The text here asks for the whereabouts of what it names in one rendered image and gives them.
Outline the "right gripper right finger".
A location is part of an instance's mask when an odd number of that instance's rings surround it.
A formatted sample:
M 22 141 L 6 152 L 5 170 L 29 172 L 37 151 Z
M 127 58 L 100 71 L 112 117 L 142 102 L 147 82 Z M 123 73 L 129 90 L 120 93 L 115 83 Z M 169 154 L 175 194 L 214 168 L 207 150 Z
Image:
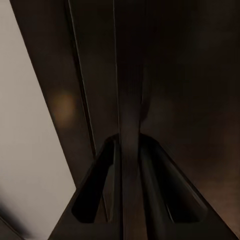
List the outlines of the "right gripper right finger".
M 140 134 L 147 240 L 240 240 L 153 137 Z

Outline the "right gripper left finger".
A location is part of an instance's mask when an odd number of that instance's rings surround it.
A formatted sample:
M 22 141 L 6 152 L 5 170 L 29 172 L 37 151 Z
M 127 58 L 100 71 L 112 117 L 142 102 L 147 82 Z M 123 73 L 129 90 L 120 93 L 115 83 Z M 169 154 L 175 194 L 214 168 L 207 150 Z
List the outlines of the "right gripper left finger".
M 109 167 L 112 165 L 110 221 L 95 223 Z M 48 240 L 124 240 L 122 148 L 119 133 L 103 142 Z

